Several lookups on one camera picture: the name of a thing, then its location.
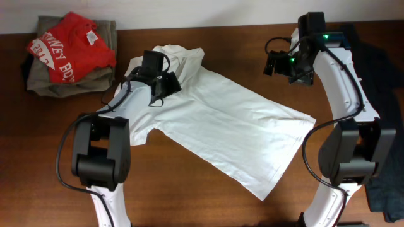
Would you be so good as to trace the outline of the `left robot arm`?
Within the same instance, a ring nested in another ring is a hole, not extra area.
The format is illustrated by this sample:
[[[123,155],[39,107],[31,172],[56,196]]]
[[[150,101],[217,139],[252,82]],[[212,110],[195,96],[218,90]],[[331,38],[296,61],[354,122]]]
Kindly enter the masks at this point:
[[[90,194],[99,226],[131,226],[123,183],[131,167],[130,123],[144,108],[181,90],[173,72],[128,77],[119,93],[75,129],[71,171]]]

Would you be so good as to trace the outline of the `white t-shirt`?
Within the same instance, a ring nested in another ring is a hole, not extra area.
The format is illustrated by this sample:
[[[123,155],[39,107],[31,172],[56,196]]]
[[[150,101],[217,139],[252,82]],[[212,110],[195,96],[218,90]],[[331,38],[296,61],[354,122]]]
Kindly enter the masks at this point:
[[[131,112],[130,142],[153,129],[212,164],[264,200],[314,127],[315,119],[209,71],[201,48],[156,46],[181,90],[157,107]]]

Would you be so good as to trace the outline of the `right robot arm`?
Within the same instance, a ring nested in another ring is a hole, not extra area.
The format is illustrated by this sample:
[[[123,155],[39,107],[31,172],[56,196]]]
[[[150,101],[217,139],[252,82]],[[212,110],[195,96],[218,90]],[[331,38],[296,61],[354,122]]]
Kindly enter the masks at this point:
[[[284,39],[289,51],[266,51],[265,74],[284,74],[289,82],[317,74],[333,114],[332,120],[311,129],[303,142],[317,131],[333,130],[320,147],[320,175],[307,160],[308,172],[319,182],[310,206],[300,214],[297,226],[338,226],[351,197],[379,175],[395,139],[396,130],[381,121],[356,75],[348,38],[342,32],[295,32]]]

